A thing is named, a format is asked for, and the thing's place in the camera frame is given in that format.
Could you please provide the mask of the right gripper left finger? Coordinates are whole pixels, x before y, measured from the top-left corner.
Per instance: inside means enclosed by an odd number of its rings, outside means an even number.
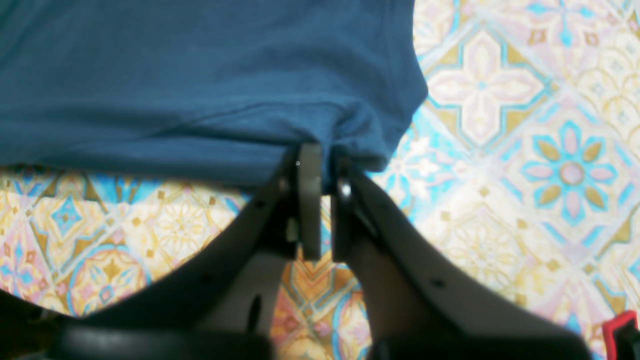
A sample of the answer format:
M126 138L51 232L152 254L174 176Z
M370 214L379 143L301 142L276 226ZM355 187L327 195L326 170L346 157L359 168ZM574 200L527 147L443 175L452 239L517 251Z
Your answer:
M3 360L274 360L284 269L322 257L322 146L290 150L214 241L169 275L84 317L1 293Z

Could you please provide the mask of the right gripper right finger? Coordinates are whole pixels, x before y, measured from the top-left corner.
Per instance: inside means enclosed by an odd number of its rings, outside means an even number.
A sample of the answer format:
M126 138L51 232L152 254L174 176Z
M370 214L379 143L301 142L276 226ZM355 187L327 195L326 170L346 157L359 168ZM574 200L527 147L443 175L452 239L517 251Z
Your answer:
M332 251L363 292L370 360L589 360L578 335L505 300L428 243L347 157L333 158Z

